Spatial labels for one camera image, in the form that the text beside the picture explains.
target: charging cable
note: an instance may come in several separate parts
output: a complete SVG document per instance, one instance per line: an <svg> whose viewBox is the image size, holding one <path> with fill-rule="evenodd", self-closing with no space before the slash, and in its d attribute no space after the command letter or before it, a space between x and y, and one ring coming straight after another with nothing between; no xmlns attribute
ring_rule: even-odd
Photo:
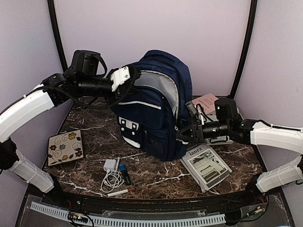
<svg viewBox="0 0 303 227"><path fill-rule="evenodd" d="M115 188L120 187L123 183L124 180L122 178L122 174L120 173L120 171L118 171L118 167L119 167L119 162L120 162L120 158L118 158L116 167L114 171L110 171L110 169L106 170L106 175L101 183L101 191L104 193L110 193L112 192ZM104 189L104 186L107 186L109 188L111 188L111 190L106 191Z"/></svg>

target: navy blue backpack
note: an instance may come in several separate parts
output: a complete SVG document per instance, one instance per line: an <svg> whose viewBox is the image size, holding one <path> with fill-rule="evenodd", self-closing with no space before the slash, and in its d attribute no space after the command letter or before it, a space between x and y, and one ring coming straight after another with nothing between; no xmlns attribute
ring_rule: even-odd
<svg viewBox="0 0 303 227"><path fill-rule="evenodd" d="M138 92L111 108L124 140L161 160L183 157L188 143L177 139L176 131L190 124L185 106L192 99L188 67L158 50L148 51L134 65L142 71L135 82Z"/></svg>

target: robotic arm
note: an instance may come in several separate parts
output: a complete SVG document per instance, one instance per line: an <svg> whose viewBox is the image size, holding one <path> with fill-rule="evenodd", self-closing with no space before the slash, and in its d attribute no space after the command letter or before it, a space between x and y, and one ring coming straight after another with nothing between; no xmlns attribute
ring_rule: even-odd
<svg viewBox="0 0 303 227"><path fill-rule="evenodd" d="M303 180L303 128L290 128L268 124L263 120L241 120L234 100L220 98L215 101L218 121L203 123L197 120L199 112L192 102L187 104L193 124L177 132L177 137L192 142L207 138L229 136L235 142L247 145L267 145L301 154L295 160L270 172L255 175L246 190L253 194Z"/></svg>
<svg viewBox="0 0 303 227"><path fill-rule="evenodd" d="M97 75L99 62L105 69L102 75ZM26 159L10 137L36 116L58 107L69 98L81 103L77 98L104 97L108 106L90 107L109 108L132 92L135 80L140 77L140 71L132 65L112 70L109 77L105 77L106 72L106 65L99 53L76 51L71 66L63 75L53 74L2 111L0 113L0 169L15 173L27 183L33 184L40 191L51 196L53 200L62 201L62 190L56 178Z"/></svg>

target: floral coaster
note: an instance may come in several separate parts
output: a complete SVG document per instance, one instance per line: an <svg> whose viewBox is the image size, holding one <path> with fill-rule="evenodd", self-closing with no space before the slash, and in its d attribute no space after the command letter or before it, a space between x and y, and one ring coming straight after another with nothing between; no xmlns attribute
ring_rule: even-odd
<svg viewBox="0 0 303 227"><path fill-rule="evenodd" d="M84 158L81 131L71 131L49 138L48 166L55 166Z"/></svg>

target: brown marble surface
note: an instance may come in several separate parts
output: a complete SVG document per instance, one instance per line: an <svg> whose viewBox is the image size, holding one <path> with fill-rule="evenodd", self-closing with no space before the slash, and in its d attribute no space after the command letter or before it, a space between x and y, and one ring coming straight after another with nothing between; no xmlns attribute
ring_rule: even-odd
<svg viewBox="0 0 303 227"><path fill-rule="evenodd" d="M100 101L94 105L104 105ZM242 191L261 166L250 146L213 146L232 169L232 173L210 191L202 193L198 184L179 160L163 162L128 145L120 134L116 115L109 109L82 109L74 105L60 133L81 129L85 158L44 170L55 175L66 192L106 196L100 190L107 158L121 158L136 192L116 196L128 199L181 199ZM130 188L122 185L115 191Z"/></svg>

